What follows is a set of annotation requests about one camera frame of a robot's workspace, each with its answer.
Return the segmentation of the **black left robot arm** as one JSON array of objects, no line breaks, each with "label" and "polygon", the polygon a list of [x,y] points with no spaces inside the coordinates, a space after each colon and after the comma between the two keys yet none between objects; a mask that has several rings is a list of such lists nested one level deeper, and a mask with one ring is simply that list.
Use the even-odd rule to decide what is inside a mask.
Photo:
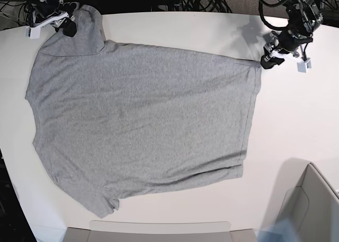
[{"label": "black left robot arm", "polygon": [[[322,24],[323,15],[314,0],[278,0],[270,4],[258,0],[261,21],[271,29],[270,40],[264,46],[261,66],[271,69],[286,59],[296,61],[298,71],[306,73],[311,68],[311,59],[306,54],[307,46],[313,42],[314,31]],[[278,27],[270,24],[264,17],[263,7],[284,6],[288,24]]]}]

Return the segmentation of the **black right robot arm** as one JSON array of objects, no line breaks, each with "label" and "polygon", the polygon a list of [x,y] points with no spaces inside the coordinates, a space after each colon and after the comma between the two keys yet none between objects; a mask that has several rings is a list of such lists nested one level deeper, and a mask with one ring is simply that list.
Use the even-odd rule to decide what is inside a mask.
[{"label": "black right robot arm", "polygon": [[40,38],[41,30],[51,25],[56,32],[73,37],[77,32],[74,11],[78,3],[65,3],[64,0],[26,0],[28,5],[26,36]]}]

